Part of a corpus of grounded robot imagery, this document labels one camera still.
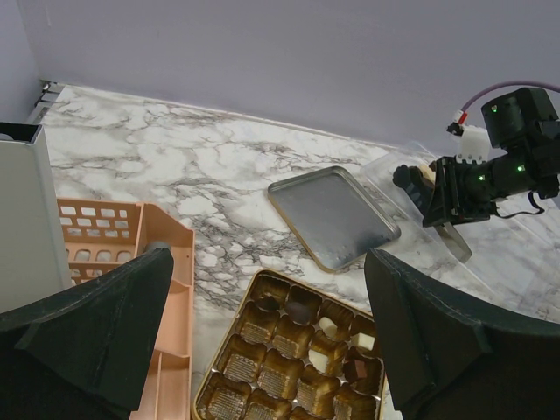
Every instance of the plastic organizer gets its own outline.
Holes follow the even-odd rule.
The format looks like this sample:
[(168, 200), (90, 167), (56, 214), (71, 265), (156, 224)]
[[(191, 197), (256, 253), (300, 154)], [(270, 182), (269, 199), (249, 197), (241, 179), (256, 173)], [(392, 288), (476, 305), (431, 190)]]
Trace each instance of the plastic organizer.
[[(337, 326), (335, 334), (321, 329), (323, 317)], [(371, 350), (355, 346), (358, 333), (377, 337), (371, 315), (272, 270), (257, 272), (195, 397), (193, 417), (381, 418), (381, 349), (377, 340)], [(324, 367), (313, 364), (311, 351), (323, 356)], [(354, 361), (367, 372), (357, 381), (344, 369)]]
[(171, 245), (173, 275), (140, 409), (131, 420), (190, 417), (194, 231), (150, 203), (58, 199), (71, 277), (81, 284), (140, 256), (150, 242)]

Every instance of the chocolate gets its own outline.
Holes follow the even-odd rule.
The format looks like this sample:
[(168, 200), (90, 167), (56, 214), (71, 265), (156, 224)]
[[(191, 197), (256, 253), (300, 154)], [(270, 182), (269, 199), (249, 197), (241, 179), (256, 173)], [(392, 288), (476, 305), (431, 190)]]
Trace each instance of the chocolate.
[(255, 301), (255, 305), (263, 311), (277, 311), (280, 309), (280, 304), (272, 296), (261, 297)]
[(348, 383), (354, 383), (360, 379), (366, 379), (368, 377), (368, 371), (366, 370), (366, 363), (363, 360), (350, 360), (347, 361), (342, 367), (344, 376)]
[(312, 313), (307, 306), (298, 302), (288, 302), (286, 313), (296, 324), (306, 326), (312, 320)]

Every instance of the purple wall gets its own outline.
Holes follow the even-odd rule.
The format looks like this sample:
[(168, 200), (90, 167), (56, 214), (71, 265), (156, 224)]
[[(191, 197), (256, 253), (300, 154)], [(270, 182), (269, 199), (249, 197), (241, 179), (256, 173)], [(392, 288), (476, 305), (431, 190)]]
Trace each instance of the purple wall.
[(0, 0), (0, 121), (24, 122), (40, 92), (17, 0)]
[(44, 78), (394, 144), (449, 146), (496, 81), (560, 82), (557, 0), (19, 2)]

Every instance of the tray rim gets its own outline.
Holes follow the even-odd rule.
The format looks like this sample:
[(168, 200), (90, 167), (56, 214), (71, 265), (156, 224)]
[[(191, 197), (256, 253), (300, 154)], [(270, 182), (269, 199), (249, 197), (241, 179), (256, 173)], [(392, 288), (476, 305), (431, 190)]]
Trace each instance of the tray rim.
[(326, 267), (317, 258), (317, 256), (312, 251), (312, 249), (309, 247), (309, 245), (304, 240), (302, 235), (296, 229), (296, 227), (292, 223), (291, 219), (288, 217), (288, 215), (282, 209), (280, 204), (274, 198), (274, 192), (275, 191), (278, 191), (278, 190), (280, 190), (284, 187), (293, 186), (295, 184), (298, 184), (302, 180), (313, 180), (313, 179), (320, 178), (322, 176), (328, 175), (330, 173), (340, 175), (362, 197), (362, 199), (375, 211), (375, 213), (384, 222), (385, 226), (387, 226), (387, 228), (395, 236), (393, 239), (389, 240), (389, 242), (393, 241), (395, 239), (398, 239), (401, 236), (401, 228), (395, 223), (394, 220), (392, 220), (390, 218), (390, 216), (388, 214), (385, 213), (385, 211), (382, 208), (379, 207), (379, 205), (373, 200), (373, 198), (368, 193), (368, 191), (366, 191), (366, 189), (358, 182), (358, 180), (355, 178), (355, 176), (352, 175), (352, 173), (350, 173), (350, 171), (348, 169), (346, 169), (346, 168), (344, 168), (340, 165), (327, 166), (326, 168), (323, 168), (323, 169), (318, 169), (316, 171), (311, 171), (311, 172), (308, 172), (308, 173), (304, 173), (302, 175), (297, 175), (296, 177), (283, 179), (283, 180), (276, 181), (276, 182), (273, 182), (272, 184), (270, 184), (267, 188), (268, 199), (269, 199), (270, 203), (272, 204), (272, 206), (276, 209), (278, 214), (280, 214), (280, 217), (282, 217), (283, 221), (286, 222), (286, 224), (288, 225), (288, 228), (290, 228), (291, 232), (293, 232), (293, 234), (301, 242), (301, 244), (307, 250), (307, 252), (311, 256), (313, 261), (318, 265), (318, 267), (321, 270), (323, 270), (324, 272), (327, 272), (327, 273), (336, 273), (337, 271), (340, 271), (340, 270), (344, 269), (345, 267), (355, 263), (360, 258), (362, 258), (363, 255), (359, 255), (356, 258), (354, 258), (352, 261), (350, 261), (350, 262), (348, 262), (344, 265), (341, 265), (337, 268), (334, 268), (334, 269), (330, 269), (330, 268)]
[[(212, 373), (212, 366), (214, 366), (216, 364), (216, 362), (218, 361), (218, 358), (220, 356), (220, 351), (221, 349), (227, 344), (226, 341), (229, 337), (229, 334), (231, 333), (232, 329), (235, 326), (235, 321), (237, 320), (237, 317), (239, 315), (241, 315), (241, 310), (243, 309), (243, 305), (242, 303), (249, 297), (249, 293), (251, 292), (251, 288), (253, 286), (253, 283), (255, 282), (256, 278), (262, 274), (266, 274), (266, 273), (272, 273), (272, 275), (274, 276), (278, 276), (278, 277), (283, 277), (284, 279), (287, 279), (295, 284), (297, 284), (298, 287), (303, 287), (309, 291), (312, 291), (313, 293), (317, 293), (321, 296), (336, 300), (337, 303), (344, 305), (345, 307), (347, 307), (348, 309), (355, 311), (357, 313), (359, 313), (360, 315), (363, 315), (365, 317), (371, 318), (373, 319), (372, 314), (363, 311), (362, 309), (358, 309), (355, 306), (352, 306), (351, 304), (347, 304), (346, 302), (342, 302), (341, 300), (339, 300), (337, 297), (333, 297), (327, 293), (324, 293), (322, 290), (319, 290), (313, 286), (310, 286), (309, 284), (306, 283), (302, 283), (300, 280), (294, 279), (293, 277), (290, 276), (286, 276), (284, 273), (281, 273), (280, 271), (277, 271), (275, 269), (259, 269), (251, 278), (251, 281), (249, 282), (247, 289), (245, 290), (245, 292), (243, 293), (243, 297), (241, 298), (241, 302), (239, 303), (239, 307), (237, 308), (237, 311), (235, 311), (235, 315), (233, 317), (233, 319), (231, 320), (230, 324), (229, 324), (229, 328), (226, 330), (226, 333), (224, 334), (224, 337), (222, 338), (220, 345), (218, 346), (218, 349), (216, 350), (215, 355), (212, 358), (212, 362), (209, 365), (208, 370), (204, 373), (204, 376), (202, 377), (202, 381), (200, 383), (199, 388), (196, 391), (196, 394), (194, 396), (194, 398), (191, 401), (191, 418), (192, 419), (196, 419), (196, 420), (203, 420), (202, 417), (199, 416), (199, 413), (196, 410), (196, 402), (199, 400), (200, 394), (202, 393), (203, 389), (204, 389), (204, 385), (205, 383), (208, 381), (208, 378), (210, 376), (210, 374)], [(379, 416), (375, 419), (375, 420), (382, 420), (383, 419), (383, 408), (384, 408), (384, 403), (385, 403), (385, 392), (387, 390), (387, 372), (384, 375), (383, 378), (383, 382), (381, 384), (381, 397), (380, 397), (380, 402), (379, 402)]]

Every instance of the white marble surface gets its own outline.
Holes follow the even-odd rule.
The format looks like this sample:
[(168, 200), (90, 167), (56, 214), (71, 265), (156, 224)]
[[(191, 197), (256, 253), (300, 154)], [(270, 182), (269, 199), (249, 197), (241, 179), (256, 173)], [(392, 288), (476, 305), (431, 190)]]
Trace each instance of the white marble surface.
[[(363, 183), (361, 167), (390, 149), (83, 87), (66, 87), (43, 124), (59, 196), (152, 201), (196, 229), (193, 393), (261, 267), (369, 309), (363, 261), (336, 275), (320, 271), (268, 202), (266, 187), (330, 165), (344, 166)], [(486, 301), (560, 320), (560, 281), (553, 270), (560, 243), (557, 208), (538, 219), (523, 218), (526, 225), (499, 220), (502, 224), (462, 228), (481, 256), (465, 266), (431, 232), (379, 192), (372, 194), (402, 230), (402, 237), (385, 247), (388, 252)], [(390, 398), (385, 404), (385, 419), (400, 417)]]

